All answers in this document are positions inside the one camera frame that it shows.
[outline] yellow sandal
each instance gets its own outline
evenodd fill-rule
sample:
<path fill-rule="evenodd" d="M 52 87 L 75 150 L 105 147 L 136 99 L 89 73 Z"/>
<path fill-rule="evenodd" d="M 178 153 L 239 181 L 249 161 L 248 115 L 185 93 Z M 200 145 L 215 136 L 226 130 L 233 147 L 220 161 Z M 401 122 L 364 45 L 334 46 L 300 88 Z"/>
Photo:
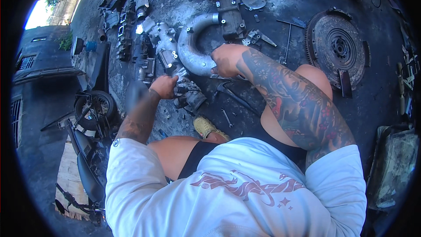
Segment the yellow sandal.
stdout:
<path fill-rule="evenodd" d="M 231 140 L 227 134 L 217 129 L 208 119 L 204 117 L 196 117 L 193 121 L 193 126 L 204 139 L 207 138 L 211 132 L 215 132 L 225 138 L 227 142 Z"/>

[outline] window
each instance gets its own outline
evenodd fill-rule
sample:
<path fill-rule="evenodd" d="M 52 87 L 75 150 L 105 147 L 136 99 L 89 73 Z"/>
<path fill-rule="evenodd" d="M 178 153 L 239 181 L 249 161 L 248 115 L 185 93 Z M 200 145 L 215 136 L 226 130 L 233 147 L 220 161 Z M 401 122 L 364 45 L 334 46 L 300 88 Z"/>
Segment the window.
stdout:
<path fill-rule="evenodd" d="M 15 148 L 19 147 L 19 135 L 20 135 L 20 111 L 21 111 L 21 99 L 12 102 L 11 113 L 12 113 L 12 132 L 15 141 Z"/>
<path fill-rule="evenodd" d="M 32 67 L 32 64 L 34 64 L 34 59 L 36 55 L 26 56 L 22 58 L 21 66 L 19 67 L 19 70 L 24 70 Z"/>
<path fill-rule="evenodd" d="M 38 38 L 34 38 L 31 42 L 40 41 L 40 40 L 46 40 L 46 39 L 47 39 L 47 37 L 38 37 Z"/>

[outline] black shorts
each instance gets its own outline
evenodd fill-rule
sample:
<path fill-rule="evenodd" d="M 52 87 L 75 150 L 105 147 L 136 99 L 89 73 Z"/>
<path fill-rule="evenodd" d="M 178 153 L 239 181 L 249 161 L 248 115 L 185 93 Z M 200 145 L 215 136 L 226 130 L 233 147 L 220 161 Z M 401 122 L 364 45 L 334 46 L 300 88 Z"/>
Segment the black shorts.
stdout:
<path fill-rule="evenodd" d="M 290 160 L 292 160 L 302 171 L 304 171 L 305 159 L 307 151 L 299 147 L 294 147 L 290 145 L 285 145 L 284 143 L 279 142 L 278 140 L 271 137 L 265 129 L 259 123 L 259 126 L 254 130 L 253 135 L 250 135 L 252 138 L 260 139 L 269 145 L 275 147 L 277 150 L 281 151 L 286 155 Z M 186 178 L 192 175 L 197 170 L 200 160 L 209 154 L 217 145 L 215 143 L 199 141 L 193 148 L 189 157 L 187 158 L 186 164 L 178 178 Z"/>

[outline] sleeve tattoo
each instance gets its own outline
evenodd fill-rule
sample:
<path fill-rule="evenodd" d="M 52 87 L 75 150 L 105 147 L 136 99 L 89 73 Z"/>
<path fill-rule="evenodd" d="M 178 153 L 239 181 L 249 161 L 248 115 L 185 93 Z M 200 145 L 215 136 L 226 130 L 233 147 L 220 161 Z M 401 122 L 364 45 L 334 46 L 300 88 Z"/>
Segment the sleeve tattoo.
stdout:
<path fill-rule="evenodd" d="M 136 108 L 126 116 L 115 139 L 130 138 L 146 144 L 151 134 L 155 112 L 161 99 L 155 90 L 150 90 L 150 98 L 150 103 L 139 102 Z"/>
<path fill-rule="evenodd" d="M 355 144 L 336 106 L 298 73 L 250 48 L 237 68 L 265 98 L 288 137 L 308 151 L 306 168 L 324 155 Z"/>

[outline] hand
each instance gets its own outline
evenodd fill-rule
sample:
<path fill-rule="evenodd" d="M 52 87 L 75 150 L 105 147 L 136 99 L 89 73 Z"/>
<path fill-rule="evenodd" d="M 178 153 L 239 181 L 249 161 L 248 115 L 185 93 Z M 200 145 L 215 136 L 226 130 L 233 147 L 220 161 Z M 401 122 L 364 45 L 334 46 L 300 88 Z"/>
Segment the hand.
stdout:
<path fill-rule="evenodd" d="M 172 99 L 174 98 L 174 86 L 177 81 L 177 75 L 172 78 L 168 75 L 162 75 L 152 82 L 149 90 L 157 92 L 161 99 Z"/>
<path fill-rule="evenodd" d="M 221 45 L 210 54 L 210 57 L 216 63 L 216 67 L 213 67 L 211 72 L 222 77 L 235 77 L 239 75 L 240 71 L 237 69 L 237 62 L 243 60 L 243 52 L 247 50 L 249 50 L 249 47 L 244 45 Z"/>

